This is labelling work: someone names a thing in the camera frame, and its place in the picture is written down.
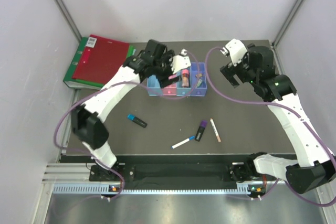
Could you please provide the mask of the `light green highlighter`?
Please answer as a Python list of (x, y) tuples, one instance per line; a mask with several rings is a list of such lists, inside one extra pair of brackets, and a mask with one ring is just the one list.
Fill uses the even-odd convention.
[(203, 83), (203, 80), (202, 79), (198, 79), (196, 87), (199, 88), (202, 85), (202, 83)]

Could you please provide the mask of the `light blue drawer box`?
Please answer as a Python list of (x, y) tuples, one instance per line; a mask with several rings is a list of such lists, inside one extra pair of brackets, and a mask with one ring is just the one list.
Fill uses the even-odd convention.
[(182, 88), (181, 87), (181, 84), (182, 84), (182, 82), (181, 82), (181, 80), (182, 80), (182, 70), (179, 72), (178, 75), (181, 78), (180, 78), (179, 82), (177, 83), (177, 92), (176, 92), (176, 94), (177, 94), (177, 96), (184, 96), (184, 95), (186, 95), (191, 90), (191, 80), (190, 80), (190, 87), (189, 88)]

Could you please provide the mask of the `purple-capped black highlighter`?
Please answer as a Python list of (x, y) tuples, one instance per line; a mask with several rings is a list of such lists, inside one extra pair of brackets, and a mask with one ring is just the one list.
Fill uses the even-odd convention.
[(197, 130), (197, 132), (195, 134), (195, 140), (196, 141), (199, 142), (201, 140), (202, 135), (204, 133), (204, 130), (205, 130), (206, 126), (207, 126), (207, 121), (206, 120), (202, 120), (201, 123), (200, 123), (200, 125), (199, 125), (199, 127), (198, 127), (198, 130)]

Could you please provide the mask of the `blue end drawer box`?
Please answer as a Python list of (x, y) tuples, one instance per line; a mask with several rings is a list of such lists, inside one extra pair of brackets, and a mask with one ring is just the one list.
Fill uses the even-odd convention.
[(147, 91), (149, 96), (161, 96), (163, 95), (160, 84), (155, 75), (148, 77), (147, 79)]

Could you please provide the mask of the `aluminium frame post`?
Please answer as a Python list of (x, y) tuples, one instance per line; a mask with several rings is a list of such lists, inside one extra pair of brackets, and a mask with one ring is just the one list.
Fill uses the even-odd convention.
[(276, 49), (277, 46), (280, 44), (282, 38), (284, 37), (285, 33), (287, 32), (289, 26), (293, 22), (294, 18), (300, 11), (301, 6), (303, 5), (305, 0), (295, 0), (292, 7), (289, 10), (288, 15), (286, 16), (285, 20), (283, 21), (282, 25), (280, 26), (279, 31), (277, 32), (274, 40), (271, 42), (272, 49)]
[(66, 7), (65, 2), (63, 0), (54, 0), (54, 2), (57, 5), (63, 18), (65, 19), (69, 29), (71, 30), (74, 37), (76, 38), (77, 42), (81, 42), (82, 40), (81, 32), (79, 31), (78, 26), (76, 25), (72, 15), (70, 14), (68, 8)]

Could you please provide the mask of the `pink plastic drawer box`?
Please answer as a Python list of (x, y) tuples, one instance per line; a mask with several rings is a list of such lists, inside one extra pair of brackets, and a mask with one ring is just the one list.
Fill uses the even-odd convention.
[(165, 88), (162, 89), (162, 93), (164, 96), (176, 96), (177, 92), (177, 85), (176, 83), (173, 83), (169, 86), (166, 86)]

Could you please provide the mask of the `blue-capped black highlighter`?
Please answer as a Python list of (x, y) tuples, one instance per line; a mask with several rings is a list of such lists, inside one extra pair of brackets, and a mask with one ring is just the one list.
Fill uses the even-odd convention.
[(145, 123), (143, 120), (141, 120), (141, 119), (139, 119), (138, 117), (136, 117), (135, 115), (133, 115), (133, 114), (129, 114), (128, 116), (127, 116), (127, 118), (129, 119), (129, 120), (131, 120), (132, 122), (134, 122), (135, 124), (137, 124), (137, 125), (139, 125), (139, 126), (141, 126), (141, 127), (143, 127), (143, 128), (146, 128), (147, 127), (147, 123)]

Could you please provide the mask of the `purple plastic drawer box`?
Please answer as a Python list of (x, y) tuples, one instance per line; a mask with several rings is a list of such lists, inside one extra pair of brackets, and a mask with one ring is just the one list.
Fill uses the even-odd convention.
[(207, 92), (207, 82), (205, 73), (205, 63), (191, 63), (191, 88), (195, 86), (191, 92), (192, 97), (204, 97)]

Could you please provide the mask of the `pink-capped marker tube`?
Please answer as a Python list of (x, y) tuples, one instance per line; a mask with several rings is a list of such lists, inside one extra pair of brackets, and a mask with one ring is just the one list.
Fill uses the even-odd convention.
[(183, 69), (182, 70), (182, 80), (181, 80), (182, 88), (189, 88), (190, 87), (190, 72), (188, 69)]

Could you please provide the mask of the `aluminium frame post left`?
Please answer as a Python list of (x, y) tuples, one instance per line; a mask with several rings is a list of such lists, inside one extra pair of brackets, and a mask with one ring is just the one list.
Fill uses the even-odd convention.
[(68, 8), (66, 7), (65, 2), (63, 0), (54, 0), (54, 2), (57, 5), (63, 18), (65, 19), (69, 29), (71, 30), (74, 37), (76, 38), (77, 42), (81, 42), (82, 40), (81, 32), (79, 31), (78, 26), (76, 25), (72, 15), (70, 14)]

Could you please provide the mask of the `white blue-capped marker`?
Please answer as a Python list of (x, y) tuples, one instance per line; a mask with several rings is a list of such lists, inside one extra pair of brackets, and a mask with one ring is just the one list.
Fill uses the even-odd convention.
[(179, 146), (181, 146), (181, 145), (184, 145), (184, 144), (186, 144), (186, 143), (188, 143), (189, 141), (192, 141), (192, 140), (194, 140), (195, 139), (195, 136), (191, 136), (191, 137), (189, 137), (189, 138), (187, 138), (187, 139), (185, 139), (185, 140), (183, 140), (183, 141), (180, 141), (179, 143), (176, 143), (176, 144), (174, 144), (174, 145), (172, 145), (172, 149), (175, 149), (175, 148), (177, 148), (177, 147), (179, 147)]

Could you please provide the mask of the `red ring binder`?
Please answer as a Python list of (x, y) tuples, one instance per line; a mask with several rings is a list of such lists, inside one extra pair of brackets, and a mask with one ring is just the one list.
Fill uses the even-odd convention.
[(127, 42), (91, 34), (74, 71), (74, 79), (106, 84), (124, 63), (130, 48)]

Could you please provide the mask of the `white pink marker pen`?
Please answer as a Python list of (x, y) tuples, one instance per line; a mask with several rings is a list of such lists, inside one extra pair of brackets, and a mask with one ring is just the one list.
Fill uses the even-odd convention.
[(218, 133), (217, 127), (215, 125), (215, 122), (214, 122), (214, 120), (212, 118), (210, 118), (210, 123), (212, 125), (213, 131), (214, 131), (215, 136), (217, 138), (217, 141), (220, 143), (221, 142), (221, 138), (220, 138), (220, 135)]

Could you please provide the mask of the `aluminium front rail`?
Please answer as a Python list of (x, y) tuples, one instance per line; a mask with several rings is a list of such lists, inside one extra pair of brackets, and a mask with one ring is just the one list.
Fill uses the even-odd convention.
[(121, 155), (113, 171), (88, 156), (47, 165), (33, 223), (335, 223), (332, 207), (283, 182), (232, 180), (242, 155)]

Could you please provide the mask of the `green ring binder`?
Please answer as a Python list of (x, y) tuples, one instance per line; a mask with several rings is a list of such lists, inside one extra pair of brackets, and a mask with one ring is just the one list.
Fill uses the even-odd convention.
[(135, 48), (97, 35), (83, 37), (63, 82), (74, 89), (101, 89), (118, 72)]

